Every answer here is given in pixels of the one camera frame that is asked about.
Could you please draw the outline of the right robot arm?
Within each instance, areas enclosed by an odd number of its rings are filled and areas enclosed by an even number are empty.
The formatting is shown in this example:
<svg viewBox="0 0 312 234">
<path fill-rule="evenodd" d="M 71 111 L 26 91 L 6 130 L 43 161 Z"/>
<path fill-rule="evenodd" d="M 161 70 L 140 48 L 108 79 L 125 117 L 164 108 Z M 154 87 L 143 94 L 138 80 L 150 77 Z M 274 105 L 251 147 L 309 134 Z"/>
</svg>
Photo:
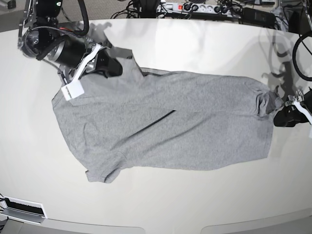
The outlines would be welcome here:
<svg viewBox="0 0 312 234">
<path fill-rule="evenodd" d="M 60 0 L 28 0 L 19 25 L 18 48 L 29 58 L 55 67 L 64 84 L 74 75 L 98 73 L 106 78 L 122 75 L 122 65 L 109 55 L 111 43 L 96 43 L 88 36 L 90 25 L 85 2 L 78 1 L 82 29 L 61 27 Z"/>
</svg>

